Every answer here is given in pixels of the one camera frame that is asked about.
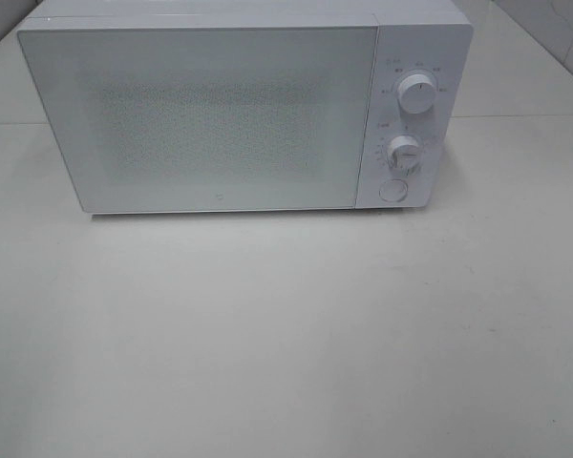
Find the round white door button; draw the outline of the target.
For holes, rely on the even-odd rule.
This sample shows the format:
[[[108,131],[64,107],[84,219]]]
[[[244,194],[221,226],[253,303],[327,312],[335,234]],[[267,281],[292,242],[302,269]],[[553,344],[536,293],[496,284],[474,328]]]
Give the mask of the round white door button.
[[[408,184],[402,179],[390,179],[382,184],[378,195],[388,203],[401,202],[408,195]]]

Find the white timer knob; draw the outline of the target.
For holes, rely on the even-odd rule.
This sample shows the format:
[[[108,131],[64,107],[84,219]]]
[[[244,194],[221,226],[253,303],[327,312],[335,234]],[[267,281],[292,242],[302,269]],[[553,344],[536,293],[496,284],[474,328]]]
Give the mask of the white timer knob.
[[[396,136],[387,147],[389,165],[395,170],[409,170],[419,163],[422,151],[423,148],[415,137]]]

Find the white microwave door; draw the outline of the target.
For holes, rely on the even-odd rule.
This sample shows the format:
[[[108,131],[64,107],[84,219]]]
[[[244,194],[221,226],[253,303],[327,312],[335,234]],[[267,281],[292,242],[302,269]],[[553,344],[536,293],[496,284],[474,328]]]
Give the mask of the white microwave door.
[[[91,214],[351,208],[376,28],[23,31]]]

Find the white microwave oven body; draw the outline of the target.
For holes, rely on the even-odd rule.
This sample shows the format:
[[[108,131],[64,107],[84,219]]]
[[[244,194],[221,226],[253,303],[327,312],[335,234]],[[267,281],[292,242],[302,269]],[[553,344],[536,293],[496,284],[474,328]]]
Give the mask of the white microwave oven body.
[[[450,1],[44,1],[21,23],[17,38],[20,44],[23,31],[319,28],[376,28],[377,35],[355,203],[301,210],[425,206],[474,32]],[[405,113],[394,89],[405,73],[415,70],[431,73],[437,82],[435,104],[423,114]],[[388,162],[388,143],[399,135],[415,137],[423,148],[419,163],[409,170],[395,170]],[[403,201],[379,197],[390,179],[407,182]]]

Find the upper white power knob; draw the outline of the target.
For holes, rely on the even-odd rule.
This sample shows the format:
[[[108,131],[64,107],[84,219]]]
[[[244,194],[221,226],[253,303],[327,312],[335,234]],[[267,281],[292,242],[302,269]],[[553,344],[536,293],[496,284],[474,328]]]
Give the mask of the upper white power knob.
[[[405,73],[394,86],[399,107],[409,115],[420,115],[435,104],[436,78],[424,70]]]

